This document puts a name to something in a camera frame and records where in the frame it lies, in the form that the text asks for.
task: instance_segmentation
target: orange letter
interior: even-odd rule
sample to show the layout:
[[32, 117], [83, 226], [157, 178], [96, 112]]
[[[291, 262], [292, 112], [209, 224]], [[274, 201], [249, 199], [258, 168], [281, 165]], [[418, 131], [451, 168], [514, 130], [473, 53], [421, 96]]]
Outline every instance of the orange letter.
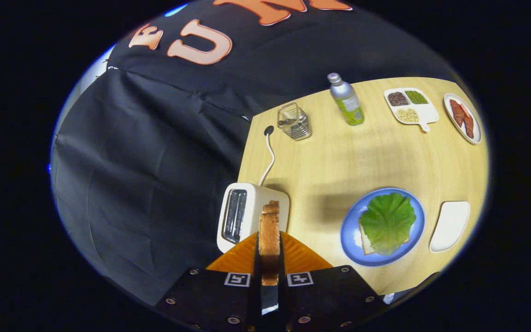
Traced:
[[175, 40], [169, 46], [167, 55], [170, 57], [181, 57], [199, 65], [211, 65], [221, 61], [232, 47], [230, 38], [222, 32], [200, 25], [197, 19], [193, 19], [183, 27], [182, 36], [196, 35], [206, 38], [214, 43], [214, 48], [209, 52], [196, 50], [194, 47], [185, 46], [181, 40]]
[[317, 9], [323, 9], [324, 11], [340, 10], [350, 11], [352, 7], [342, 4], [337, 0], [310, 0], [310, 5]]
[[290, 12], [286, 10], [274, 9], [266, 5], [275, 4], [295, 11], [306, 12], [306, 6], [302, 0], [214, 0], [213, 4], [235, 4], [245, 9], [249, 9], [260, 17], [261, 25], [272, 25], [290, 17]]
[[151, 32], [154, 32], [157, 29], [157, 27], [149, 27], [149, 25], [151, 25], [151, 23], [147, 23], [146, 25], [141, 27], [135, 33], [135, 35], [132, 36], [132, 39], [130, 40], [130, 44], [128, 44], [128, 47], [133, 47], [135, 45], [142, 45], [142, 46], [148, 46], [151, 50], [154, 50], [157, 48], [157, 45], [159, 44], [159, 40], [161, 39], [161, 36], [163, 35], [163, 30], [159, 30], [154, 34], [151, 34]]

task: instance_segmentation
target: lettuce leaf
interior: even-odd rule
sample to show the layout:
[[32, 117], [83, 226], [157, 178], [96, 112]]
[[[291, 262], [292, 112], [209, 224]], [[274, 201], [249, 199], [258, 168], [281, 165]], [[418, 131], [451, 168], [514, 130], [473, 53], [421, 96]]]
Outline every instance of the lettuce leaf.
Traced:
[[374, 197], [360, 223], [374, 250], [391, 255], [407, 239], [415, 219], [411, 198], [392, 193]]

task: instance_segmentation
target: white cable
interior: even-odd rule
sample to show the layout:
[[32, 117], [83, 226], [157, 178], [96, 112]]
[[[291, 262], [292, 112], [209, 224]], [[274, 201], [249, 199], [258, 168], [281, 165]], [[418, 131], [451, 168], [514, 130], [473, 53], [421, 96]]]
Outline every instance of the white cable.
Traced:
[[270, 150], [270, 153], [271, 153], [271, 162], [270, 162], [270, 165], [267, 167], [267, 170], [265, 170], [266, 172], [264, 173], [264, 175], [261, 177], [261, 180], [260, 180], [260, 187], [261, 185], [264, 183], [264, 179], [266, 179], [266, 176], [268, 174], [268, 172], [271, 170], [271, 167], [272, 165], [274, 164], [274, 162], [276, 161], [276, 156], [274, 156], [274, 151], [271, 150], [271, 147], [270, 147], [270, 134], [267, 134], [265, 136], [265, 143], [267, 144], [267, 148], [268, 150]]

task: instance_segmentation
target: wooden table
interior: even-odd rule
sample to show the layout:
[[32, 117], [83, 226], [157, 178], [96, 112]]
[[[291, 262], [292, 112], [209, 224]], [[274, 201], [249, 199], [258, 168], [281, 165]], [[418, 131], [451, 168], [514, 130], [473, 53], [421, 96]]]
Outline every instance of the wooden table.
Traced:
[[[444, 269], [468, 240], [485, 202], [489, 138], [479, 111], [454, 82], [401, 77], [352, 86], [363, 105], [365, 121], [360, 126], [345, 122], [329, 90], [295, 100], [312, 127], [312, 136], [302, 141], [293, 141], [276, 127], [278, 107], [253, 117], [238, 181], [259, 183], [271, 161], [263, 132], [273, 125], [270, 139], [276, 162], [264, 186], [290, 197], [287, 233], [333, 266], [352, 265], [378, 294], [399, 292]], [[395, 119], [384, 98], [384, 91], [392, 88], [418, 88], [426, 94], [440, 115], [429, 124], [430, 132]], [[446, 93], [463, 98], [475, 111], [483, 130], [478, 145], [466, 141], [449, 119]], [[419, 243], [396, 262], [363, 267], [345, 255], [339, 233], [350, 207], [382, 187], [415, 195], [425, 209], [425, 230]], [[470, 218], [455, 246], [435, 254], [429, 250], [430, 239], [447, 201], [469, 202]]]

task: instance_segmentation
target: black fabric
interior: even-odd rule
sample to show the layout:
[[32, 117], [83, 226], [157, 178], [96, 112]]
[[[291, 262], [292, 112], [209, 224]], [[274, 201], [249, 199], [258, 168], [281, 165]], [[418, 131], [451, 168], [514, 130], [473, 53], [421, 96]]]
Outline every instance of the black fabric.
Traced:
[[[147, 304], [186, 268], [219, 256], [220, 204], [250, 125], [242, 115], [326, 89], [333, 71], [348, 82], [456, 78], [429, 48], [361, 9], [290, 11], [266, 27], [244, 8], [199, 0], [156, 17], [158, 48], [129, 48], [127, 34], [59, 126], [51, 179], [63, 224], [99, 273]], [[213, 65], [168, 57], [177, 39], [213, 47], [179, 35], [192, 19], [227, 34], [230, 54]]]

